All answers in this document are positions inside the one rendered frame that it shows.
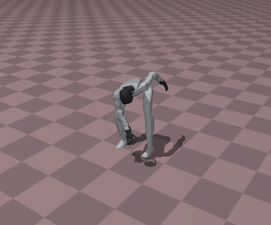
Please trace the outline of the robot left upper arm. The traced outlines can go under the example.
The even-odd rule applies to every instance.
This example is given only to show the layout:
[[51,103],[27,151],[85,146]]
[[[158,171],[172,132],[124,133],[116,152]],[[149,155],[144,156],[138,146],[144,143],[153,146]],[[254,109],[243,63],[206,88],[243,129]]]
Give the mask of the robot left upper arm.
[[154,74],[155,72],[149,72],[148,77],[145,79],[144,82],[140,83],[138,90],[139,92],[145,92],[149,89],[149,86],[152,82],[152,80],[154,79]]

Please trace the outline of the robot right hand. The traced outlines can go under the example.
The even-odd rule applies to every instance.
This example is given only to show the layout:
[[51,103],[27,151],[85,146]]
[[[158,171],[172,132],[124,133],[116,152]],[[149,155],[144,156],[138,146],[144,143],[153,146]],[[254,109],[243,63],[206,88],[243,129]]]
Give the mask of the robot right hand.
[[[125,132],[126,132],[126,139],[127,139],[128,145],[132,145],[133,142],[136,143],[135,140],[134,140],[134,138],[133,138],[133,136],[134,136],[136,139],[137,139],[137,137],[136,137],[134,134],[132,134],[130,126],[129,126],[129,130],[125,130]],[[129,139],[129,140],[128,140],[128,139]],[[130,142],[130,140],[131,140],[131,142]],[[133,140],[133,142],[132,142],[132,140]],[[129,142],[128,142],[128,141],[129,141]],[[130,143],[130,144],[129,144],[129,143]],[[132,143],[132,144],[131,144],[131,143]],[[133,145],[134,145],[134,144],[133,144]]]

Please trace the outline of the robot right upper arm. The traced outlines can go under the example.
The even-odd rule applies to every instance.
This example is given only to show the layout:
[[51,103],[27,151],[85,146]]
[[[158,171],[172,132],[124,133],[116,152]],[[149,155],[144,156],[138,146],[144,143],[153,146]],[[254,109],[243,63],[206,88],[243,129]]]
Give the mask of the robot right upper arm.
[[118,110],[120,110],[122,112],[122,114],[124,114],[125,110],[123,108],[121,108],[121,99],[120,99],[120,95],[119,95],[120,91],[119,89],[117,89],[114,92],[114,103],[115,103],[115,108],[116,108],[116,112]]

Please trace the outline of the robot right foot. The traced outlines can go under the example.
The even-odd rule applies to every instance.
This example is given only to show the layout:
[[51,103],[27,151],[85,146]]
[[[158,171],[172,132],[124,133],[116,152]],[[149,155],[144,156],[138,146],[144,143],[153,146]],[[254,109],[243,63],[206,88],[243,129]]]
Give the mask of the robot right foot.
[[[129,139],[128,139],[129,140]],[[128,141],[129,142],[129,141]],[[116,146],[116,148],[121,148],[123,147],[125,144],[127,144],[127,139],[125,141],[120,140],[120,142],[118,143],[118,145]]]

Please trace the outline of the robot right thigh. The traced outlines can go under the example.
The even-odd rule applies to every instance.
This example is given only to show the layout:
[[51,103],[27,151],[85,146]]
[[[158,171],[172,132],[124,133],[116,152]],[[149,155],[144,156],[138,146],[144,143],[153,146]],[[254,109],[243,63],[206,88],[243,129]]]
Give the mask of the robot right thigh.
[[[121,108],[124,109],[125,105],[126,105],[126,104],[123,104],[123,103],[121,102]],[[125,115],[125,114],[123,114],[123,115]],[[116,112],[116,111],[115,111],[115,116],[116,116],[117,120],[120,121],[119,118],[118,118],[118,116],[117,116],[117,112]]]

